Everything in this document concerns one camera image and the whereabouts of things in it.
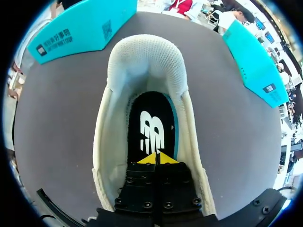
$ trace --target gray surface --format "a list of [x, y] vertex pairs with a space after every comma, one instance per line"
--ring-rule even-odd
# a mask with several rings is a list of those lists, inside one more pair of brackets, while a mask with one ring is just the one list
[[35, 64], [17, 109], [15, 140], [22, 181], [76, 219], [100, 206], [92, 148], [111, 49], [135, 34], [162, 36], [181, 50], [193, 102], [201, 159], [218, 218], [274, 184], [280, 156], [279, 111], [247, 90], [222, 37], [189, 21], [138, 13], [104, 51]]

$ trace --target black mechanical arm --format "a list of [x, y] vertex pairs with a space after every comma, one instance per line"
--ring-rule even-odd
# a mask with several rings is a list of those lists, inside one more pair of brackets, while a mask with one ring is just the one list
[[227, 218], [204, 216], [191, 172], [182, 162], [132, 163], [115, 200], [115, 212], [97, 208], [97, 219], [82, 220], [83, 224], [67, 216], [42, 189], [38, 194], [56, 219], [71, 227], [267, 227], [286, 201], [277, 190], [267, 189]]

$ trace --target sneaker insole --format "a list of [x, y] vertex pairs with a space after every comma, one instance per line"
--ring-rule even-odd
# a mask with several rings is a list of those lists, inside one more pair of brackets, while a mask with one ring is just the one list
[[178, 118], [172, 100], [159, 92], [146, 92], [135, 99], [128, 120], [128, 163], [154, 152], [177, 158]]

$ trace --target teal cardboard panel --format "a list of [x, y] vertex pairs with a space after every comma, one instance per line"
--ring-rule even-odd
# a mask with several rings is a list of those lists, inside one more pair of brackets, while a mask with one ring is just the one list
[[244, 86], [271, 107], [288, 102], [280, 73], [259, 41], [238, 21], [223, 35], [243, 78]]
[[29, 44], [40, 64], [67, 55], [100, 51], [137, 11], [137, 0], [84, 0], [50, 22]]

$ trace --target white sneaker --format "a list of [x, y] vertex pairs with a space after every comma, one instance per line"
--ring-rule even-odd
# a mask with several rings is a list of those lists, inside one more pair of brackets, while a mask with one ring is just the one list
[[127, 164], [155, 151], [187, 164], [203, 214], [216, 214], [182, 54], [166, 39], [134, 35], [118, 42], [110, 54], [96, 122], [92, 171], [104, 209], [114, 211]]

